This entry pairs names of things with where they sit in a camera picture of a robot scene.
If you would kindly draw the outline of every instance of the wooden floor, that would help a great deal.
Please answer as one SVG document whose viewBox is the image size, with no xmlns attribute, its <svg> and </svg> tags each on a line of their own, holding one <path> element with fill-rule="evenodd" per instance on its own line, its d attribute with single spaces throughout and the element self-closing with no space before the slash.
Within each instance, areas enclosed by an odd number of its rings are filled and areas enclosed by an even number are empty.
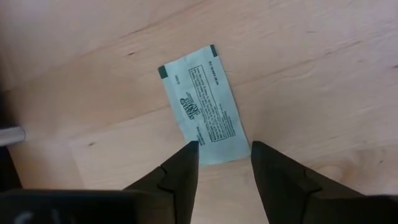
<svg viewBox="0 0 398 224">
<path fill-rule="evenodd" d="M 157 67 L 215 44 L 250 141 L 398 194 L 396 0 L 4 0 L 27 188 L 121 189 L 183 146 Z M 264 223 L 249 159 L 202 167 L 193 223 Z"/>
</svg>

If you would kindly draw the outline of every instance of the logo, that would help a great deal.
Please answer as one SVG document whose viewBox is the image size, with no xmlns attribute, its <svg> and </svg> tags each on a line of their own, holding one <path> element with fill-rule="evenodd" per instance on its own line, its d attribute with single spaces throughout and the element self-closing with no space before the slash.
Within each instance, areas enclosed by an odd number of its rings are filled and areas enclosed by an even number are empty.
<svg viewBox="0 0 398 224">
<path fill-rule="evenodd" d="M 192 102 L 189 98 L 186 99 L 181 98 L 180 103 L 184 108 L 185 112 L 187 113 L 189 119 L 194 119 L 195 117 L 193 115 L 200 114 L 199 108 L 196 105 L 196 103 Z"/>
</svg>

